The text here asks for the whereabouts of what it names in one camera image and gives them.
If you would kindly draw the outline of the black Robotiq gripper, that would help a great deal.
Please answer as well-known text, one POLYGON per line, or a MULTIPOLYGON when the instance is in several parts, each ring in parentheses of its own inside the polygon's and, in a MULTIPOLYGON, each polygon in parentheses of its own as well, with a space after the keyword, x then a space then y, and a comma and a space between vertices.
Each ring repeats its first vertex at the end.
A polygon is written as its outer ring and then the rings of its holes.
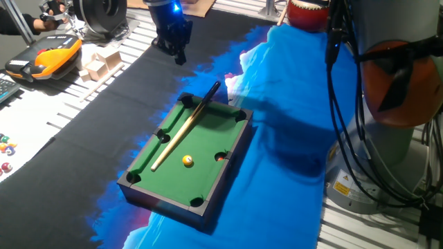
POLYGON ((156 34, 151 46, 166 55, 173 55, 176 64, 186 63, 185 47, 190 42, 192 21, 184 17, 179 1, 143 0, 148 7, 156 34))

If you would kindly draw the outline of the gloved person hand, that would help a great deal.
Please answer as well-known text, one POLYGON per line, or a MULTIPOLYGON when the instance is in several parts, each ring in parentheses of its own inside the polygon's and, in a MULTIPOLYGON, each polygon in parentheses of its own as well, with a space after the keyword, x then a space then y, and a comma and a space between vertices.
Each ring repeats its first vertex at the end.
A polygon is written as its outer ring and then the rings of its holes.
MULTIPOLYGON (((60 12, 66 11, 66 6, 63 0, 57 0, 55 6, 59 8, 60 12)), ((33 21, 33 28, 36 30, 37 33, 48 32, 56 30, 60 24, 66 24, 67 22, 67 17, 64 17, 61 20, 47 19, 46 21, 35 19, 33 21)))

